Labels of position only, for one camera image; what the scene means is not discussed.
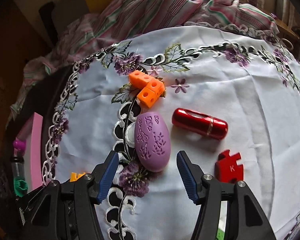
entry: red metallic tube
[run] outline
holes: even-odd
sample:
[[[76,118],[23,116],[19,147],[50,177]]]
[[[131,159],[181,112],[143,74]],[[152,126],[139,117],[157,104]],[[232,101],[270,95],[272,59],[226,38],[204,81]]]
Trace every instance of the red metallic tube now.
[[[177,108],[174,111],[172,123],[175,126],[217,140],[222,140],[228,132],[228,124],[225,121],[183,108]]]

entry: striped cloth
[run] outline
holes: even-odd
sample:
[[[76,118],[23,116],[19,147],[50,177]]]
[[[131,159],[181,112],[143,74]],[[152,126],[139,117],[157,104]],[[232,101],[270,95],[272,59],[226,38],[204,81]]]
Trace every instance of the striped cloth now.
[[[47,56],[26,64],[17,101],[10,107],[13,118],[21,111],[31,87],[59,68],[115,42],[189,22],[245,25],[279,33],[272,17],[238,0],[113,0],[101,14],[87,14],[71,23]]]

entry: wooden floor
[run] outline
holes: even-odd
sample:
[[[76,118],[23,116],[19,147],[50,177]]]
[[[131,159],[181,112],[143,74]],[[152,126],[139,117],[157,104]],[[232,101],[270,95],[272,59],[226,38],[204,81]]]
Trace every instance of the wooden floor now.
[[[26,62],[49,51],[15,3],[7,0],[0,8],[0,148],[9,107],[17,98]]]

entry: orange cube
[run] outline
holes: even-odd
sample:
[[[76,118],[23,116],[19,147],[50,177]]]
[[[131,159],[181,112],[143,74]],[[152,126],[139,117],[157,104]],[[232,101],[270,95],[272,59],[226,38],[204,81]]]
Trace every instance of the orange cube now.
[[[141,90],[141,92],[137,95],[137,98],[139,98],[140,102],[150,108],[157,101],[158,96],[149,88],[143,88],[143,90]]]
[[[147,85],[146,88],[155,92],[157,97],[161,96],[164,91],[164,84],[160,80],[153,78]]]
[[[153,77],[144,74],[142,71],[135,70],[129,74],[130,83],[139,89],[143,89]]]

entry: pink block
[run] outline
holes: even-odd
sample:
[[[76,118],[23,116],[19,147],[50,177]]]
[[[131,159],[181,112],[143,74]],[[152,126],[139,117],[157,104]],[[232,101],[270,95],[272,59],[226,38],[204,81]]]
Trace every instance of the pink block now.
[[[43,117],[34,113],[19,131],[16,139],[26,142],[23,156],[28,192],[42,185],[41,176],[41,130]]]

